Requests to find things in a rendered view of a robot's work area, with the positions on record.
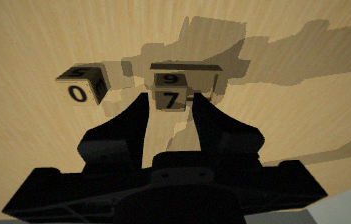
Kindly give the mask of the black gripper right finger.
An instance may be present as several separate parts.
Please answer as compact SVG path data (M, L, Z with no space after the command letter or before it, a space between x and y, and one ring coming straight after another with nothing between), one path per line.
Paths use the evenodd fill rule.
M242 123L194 93L192 114L201 151L209 153L214 166L245 172L263 169L258 151L265 142L258 128Z

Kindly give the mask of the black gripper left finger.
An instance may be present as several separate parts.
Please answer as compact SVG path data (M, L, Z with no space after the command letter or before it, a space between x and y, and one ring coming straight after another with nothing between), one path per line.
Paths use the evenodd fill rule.
M148 92L141 92L119 115L87 130L77 147L85 161L82 177L103 178L142 169L148 119Z

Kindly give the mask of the beige number cube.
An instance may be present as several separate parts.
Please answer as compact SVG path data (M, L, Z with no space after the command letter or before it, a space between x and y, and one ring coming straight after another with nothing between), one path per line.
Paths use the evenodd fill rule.
M185 112L188 85L185 74L157 73L155 104L157 112Z
M108 92L99 67L71 67L55 82L69 106L99 106Z

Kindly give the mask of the shallow tan tray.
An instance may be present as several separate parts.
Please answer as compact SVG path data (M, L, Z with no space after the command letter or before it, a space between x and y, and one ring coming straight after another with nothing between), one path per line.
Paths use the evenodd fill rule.
M155 79L157 73L185 74L188 85L186 104L193 104L194 93L201 93L208 101L214 104L223 70L219 65L151 63L150 76L153 104L155 104Z

